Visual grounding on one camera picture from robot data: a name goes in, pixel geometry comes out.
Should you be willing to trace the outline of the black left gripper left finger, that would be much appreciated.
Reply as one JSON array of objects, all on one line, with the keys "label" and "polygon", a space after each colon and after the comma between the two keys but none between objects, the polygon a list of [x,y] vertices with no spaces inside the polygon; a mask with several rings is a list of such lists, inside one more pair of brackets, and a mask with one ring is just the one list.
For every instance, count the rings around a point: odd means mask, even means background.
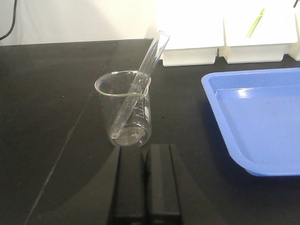
[{"label": "black left gripper left finger", "polygon": [[114,223],[144,225],[144,160],[138,147],[122,146],[116,187]]}]

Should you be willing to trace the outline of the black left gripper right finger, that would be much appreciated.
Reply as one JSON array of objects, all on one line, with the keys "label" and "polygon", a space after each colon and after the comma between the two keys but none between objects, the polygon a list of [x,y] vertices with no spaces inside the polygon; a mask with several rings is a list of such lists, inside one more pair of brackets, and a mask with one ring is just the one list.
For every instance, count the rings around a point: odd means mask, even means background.
[{"label": "black left gripper right finger", "polygon": [[146,157],[147,214],[151,225],[181,225],[180,202],[170,146],[152,144]]}]

